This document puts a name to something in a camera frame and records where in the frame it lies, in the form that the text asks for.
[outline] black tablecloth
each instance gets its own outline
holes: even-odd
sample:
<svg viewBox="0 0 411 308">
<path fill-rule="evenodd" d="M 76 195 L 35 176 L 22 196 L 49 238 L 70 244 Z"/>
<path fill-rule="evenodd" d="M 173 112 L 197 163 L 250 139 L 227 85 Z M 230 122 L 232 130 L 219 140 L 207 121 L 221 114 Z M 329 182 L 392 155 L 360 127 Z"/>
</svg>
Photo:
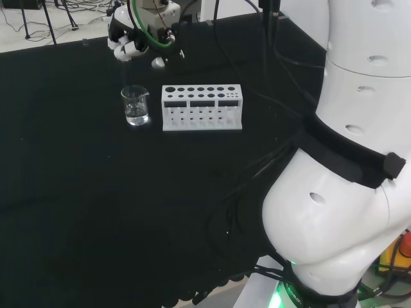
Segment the black tablecloth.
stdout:
<svg viewBox="0 0 411 308">
<path fill-rule="evenodd" d="M 245 79 L 267 93 L 256 16 L 222 20 L 219 34 Z M 212 27 L 188 25 L 181 36 L 182 72 L 153 71 L 153 53 L 125 66 L 127 83 L 151 94 L 151 121 L 138 128 L 125 121 L 123 68 L 105 38 L 0 55 L 1 307 L 160 307 L 266 252 L 261 203 L 281 168 L 243 191 L 241 228 L 229 238 L 218 200 L 297 123 L 243 85 L 241 132 L 162 132 L 162 85 L 239 82 Z M 277 45 L 296 60 L 324 63 L 324 50 L 290 21 L 281 21 Z M 304 110 L 272 57 L 269 66 L 276 96 Z M 290 69 L 317 98 L 322 71 Z M 219 256 L 209 238 L 237 261 Z"/>
</svg>

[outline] green led light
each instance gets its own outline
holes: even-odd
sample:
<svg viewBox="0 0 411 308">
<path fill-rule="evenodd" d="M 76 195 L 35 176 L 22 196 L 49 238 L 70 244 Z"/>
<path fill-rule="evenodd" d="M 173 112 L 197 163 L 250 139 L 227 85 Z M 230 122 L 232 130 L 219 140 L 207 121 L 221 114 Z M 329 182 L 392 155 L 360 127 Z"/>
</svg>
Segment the green led light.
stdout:
<svg viewBox="0 0 411 308">
<path fill-rule="evenodd" d="M 280 306 L 281 306 L 281 297 L 280 297 L 280 294 L 276 291 L 272 295 L 268 308 L 280 308 Z"/>
</svg>

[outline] black cable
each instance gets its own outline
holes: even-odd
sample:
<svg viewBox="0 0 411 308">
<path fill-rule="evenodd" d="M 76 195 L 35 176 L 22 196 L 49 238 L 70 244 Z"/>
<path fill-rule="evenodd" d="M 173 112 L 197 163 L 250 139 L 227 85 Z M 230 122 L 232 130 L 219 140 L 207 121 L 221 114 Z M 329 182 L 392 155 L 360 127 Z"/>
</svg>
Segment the black cable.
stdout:
<svg viewBox="0 0 411 308">
<path fill-rule="evenodd" d="M 162 18 L 161 14 L 160 14 L 159 8 L 157 7 L 157 4 L 155 3 L 155 0 L 153 0 L 153 3 L 154 3 L 154 6 L 155 6 L 155 10 L 157 11 L 157 14 L 160 17 L 162 25 L 164 26 L 164 29 L 167 29 L 166 23 L 164 22 L 164 19 Z"/>
<path fill-rule="evenodd" d="M 100 12 L 100 13 L 106 13 L 104 11 L 101 11 L 97 8 L 101 7 L 101 8 L 105 8 L 106 5 L 111 4 L 112 1 L 109 2 L 105 2 L 104 0 L 100 0 L 100 1 L 84 1 L 84 2 L 74 2 L 74 1 L 70 1 L 70 0 L 66 0 L 67 6 L 72 9 L 69 10 L 70 13 L 76 13 L 76 12 L 84 12 L 84 11 L 90 11 L 90 12 Z M 57 7 L 59 10 L 66 10 L 65 8 L 61 8 L 61 7 Z"/>
<path fill-rule="evenodd" d="M 387 278 L 385 279 L 385 283 L 384 285 L 382 285 L 382 287 L 380 288 L 382 291 L 382 293 L 387 292 L 390 288 L 388 288 L 390 281 L 392 279 L 392 276 L 394 275 L 394 266 L 396 263 L 396 256 L 399 250 L 399 246 L 401 245 L 401 240 L 403 239 L 403 236 L 401 235 L 399 237 L 399 239 L 397 240 L 396 244 L 394 245 L 394 249 L 392 251 L 392 256 L 391 256 L 391 262 L 390 262 L 390 268 L 389 268 L 389 272 L 387 275 Z"/>
<path fill-rule="evenodd" d="M 297 111 L 295 111 L 294 109 L 290 108 L 289 106 L 285 105 L 282 101 L 279 101 L 278 99 L 275 98 L 271 98 L 270 96 L 264 95 L 262 93 L 259 93 L 257 91 L 255 91 L 247 82 L 245 82 L 243 76 L 240 74 L 240 72 L 237 70 L 237 67 L 235 66 L 234 62 L 231 60 L 230 56 L 228 55 L 228 53 L 226 52 L 226 50 L 223 48 L 223 46 L 221 45 L 220 39 L 218 38 L 218 34 L 217 34 L 217 14 L 218 14 L 218 5 L 220 4 L 220 0 L 216 0 L 216 4 L 214 7 L 214 19 L 213 19 L 213 28 L 214 28 L 214 39 L 216 40 L 216 44 L 218 46 L 218 48 L 220 49 L 220 51 L 222 52 L 223 56 L 225 57 L 225 59 L 228 61 L 228 63 L 230 64 L 231 68 L 233 69 L 234 73 L 236 74 L 237 78 L 240 79 L 240 81 L 242 82 L 242 84 L 244 84 L 244 86 L 253 94 L 267 99 L 269 101 L 273 101 L 274 103 L 277 103 L 280 107 L 282 107 L 283 109 L 285 109 L 287 111 L 287 113 L 290 115 L 290 117 L 292 118 L 297 118 L 297 119 L 301 119 L 302 118 L 302 114 L 298 113 Z"/>
<path fill-rule="evenodd" d="M 20 30 L 23 29 L 24 24 L 22 24 L 22 25 L 16 30 L 11 24 L 8 23 L 7 17 L 6 17 L 6 15 L 5 15 L 5 13 L 3 12 L 3 8 L 1 8 L 1 12 L 3 13 L 4 18 L 6 19 L 7 25 L 9 25 L 10 27 L 12 27 L 15 32 L 19 32 Z M 27 22 L 27 24 L 41 24 L 41 25 L 43 25 L 43 26 L 47 26 L 47 27 L 48 27 L 48 25 L 47 25 L 47 24 L 44 24 L 43 22 L 29 21 L 29 22 Z"/>
<path fill-rule="evenodd" d="M 391 267 L 391 266 L 389 266 L 389 265 L 384 265 L 384 264 L 371 264 L 370 265 L 370 267 L 372 267 L 372 268 L 392 268 L 392 269 L 394 269 L 394 270 L 396 270 L 396 271 L 403 271 L 403 272 L 405 272 L 405 274 L 407 274 L 408 272 L 410 272 L 410 270 L 409 269 L 406 269 L 406 268 L 402 268 L 402 267 L 399 267 L 399 266 L 394 266 L 394 267 Z"/>
<path fill-rule="evenodd" d="M 238 173 L 238 178 L 244 173 L 246 172 L 246 170 L 250 167 L 254 167 L 256 165 L 259 165 L 258 170 L 254 173 L 254 175 L 250 178 L 250 180 L 243 182 L 241 185 L 238 185 L 237 187 L 235 187 L 233 190 L 231 190 L 224 198 L 222 198 L 219 202 L 217 202 L 216 206 L 214 207 L 214 209 L 211 211 L 210 215 L 208 215 L 205 224 L 204 224 L 204 233 L 205 233 L 205 239 L 210 247 L 210 249 L 212 251 L 214 251 L 214 253 L 219 256 L 222 259 L 227 259 L 231 264 L 240 264 L 237 256 L 233 256 L 231 255 L 230 252 L 228 252 L 227 254 L 223 255 L 222 251 L 214 244 L 213 240 L 210 238 L 209 236 L 209 224 L 211 222 L 212 217 L 214 216 L 215 212 L 217 209 L 220 209 L 222 207 L 222 205 L 229 200 L 230 198 L 232 198 L 233 196 L 235 196 L 239 191 L 241 191 L 242 189 L 244 189 L 252 180 L 254 180 L 255 178 L 257 178 L 258 176 L 260 176 L 263 172 L 265 172 L 277 159 L 282 158 L 284 155 L 286 155 L 288 153 L 288 150 L 291 148 L 291 144 L 290 144 L 290 139 L 287 140 L 287 142 L 284 143 L 284 145 L 278 147 L 275 151 L 270 152 L 269 154 L 266 154 L 264 156 L 262 156 L 261 158 L 253 161 L 251 164 L 249 164 L 245 169 L 242 169 L 239 173 Z M 228 227 L 229 227 L 229 234 L 231 234 L 231 221 L 228 221 Z M 293 277 L 287 272 L 287 270 L 289 269 L 288 266 L 286 265 L 286 261 L 278 255 L 278 257 L 274 256 L 274 259 L 280 263 L 280 264 L 285 264 L 284 267 L 284 271 L 281 271 L 279 269 L 267 269 L 264 268 L 262 266 L 257 266 L 257 269 L 255 269 L 259 274 L 264 275 L 266 277 L 270 277 L 270 278 L 274 278 L 276 280 L 280 280 L 280 281 L 285 281 L 285 282 L 289 282 L 292 283 Z M 269 274 L 269 273 L 265 273 L 266 271 L 270 271 L 271 273 L 277 275 L 274 276 L 273 274 Z"/>
<path fill-rule="evenodd" d="M 178 29 L 180 29 L 180 27 L 181 27 L 181 23 L 182 23 L 182 21 L 183 21 L 183 18 L 186 16 L 186 12 L 188 11 L 188 9 L 190 8 L 190 6 L 192 6 L 194 3 L 196 3 L 197 2 L 197 0 L 191 0 L 191 2 L 190 3 L 188 3 L 187 5 L 186 5 L 186 7 L 184 7 L 184 9 L 183 9 L 183 11 L 181 12 L 181 14 L 180 14 L 180 19 L 179 19 L 179 27 L 178 27 Z"/>
<path fill-rule="evenodd" d="M 311 64 L 311 63 L 300 62 L 300 61 L 296 61 L 296 60 L 293 60 L 291 58 L 288 58 L 287 56 L 283 56 L 281 53 L 278 52 L 278 50 L 275 48 L 275 46 L 274 46 L 274 52 L 277 55 L 277 57 L 281 58 L 285 62 L 288 62 L 288 63 L 296 65 L 296 66 L 304 66 L 304 67 L 309 67 L 310 69 L 322 69 L 322 70 L 325 68 L 324 66 L 321 66 L 321 65 L 315 65 L 315 64 Z"/>
<path fill-rule="evenodd" d="M 274 58 L 280 63 L 281 67 L 284 69 L 284 71 L 287 73 L 289 79 L 291 80 L 291 82 L 295 85 L 295 87 L 297 88 L 297 90 L 299 91 L 300 95 L 306 100 L 308 101 L 312 107 L 317 106 L 317 100 L 315 98 L 313 98 L 313 96 L 308 93 L 306 90 L 304 90 L 303 88 L 300 87 L 300 85 L 298 84 L 297 80 L 295 80 L 293 74 L 290 72 L 290 70 L 287 68 L 287 66 L 283 63 L 283 61 L 277 56 L 277 53 L 274 51 L 275 49 L 275 42 L 272 42 L 272 28 L 273 28 L 273 20 L 275 19 L 276 23 L 278 24 L 278 15 L 276 15 L 275 17 L 273 16 L 273 4 L 272 1 L 270 2 L 270 12 L 269 12 L 269 18 L 268 18 L 268 45 L 269 48 L 271 50 L 271 52 L 274 55 Z"/>
<path fill-rule="evenodd" d="M 1 9 L 1 12 L 3 13 L 4 19 L 6 20 L 6 24 L 9 25 L 10 27 L 12 27 L 14 32 L 19 32 L 21 30 L 21 28 L 24 27 L 24 25 L 22 25 L 18 30 L 16 30 L 11 24 L 8 23 L 7 17 L 6 17 L 6 14 L 3 11 L 3 8 L 0 7 L 0 9 Z"/>
<path fill-rule="evenodd" d="M 390 291 L 391 288 L 403 277 L 409 276 L 408 272 L 411 271 L 411 266 L 409 266 L 407 269 L 401 268 L 404 273 L 395 273 L 395 260 L 396 260 L 396 255 L 399 250 L 399 246 L 401 245 L 401 240 L 403 239 L 403 235 L 400 236 L 400 238 L 397 240 L 396 244 L 394 245 L 394 249 L 392 251 L 391 255 L 391 262 L 389 265 L 389 272 L 387 275 L 387 278 L 385 279 L 384 283 L 380 287 L 377 287 L 375 290 L 372 290 L 372 292 L 368 292 L 367 295 L 360 296 L 360 300 L 366 300 L 368 298 L 373 298 L 375 296 L 380 296 L 380 297 L 385 297 L 385 298 L 399 298 L 399 299 L 404 299 L 411 297 L 411 292 L 404 294 L 404 295 L 389 295 L 386 294 L 386 292 Z"/>
</svg>

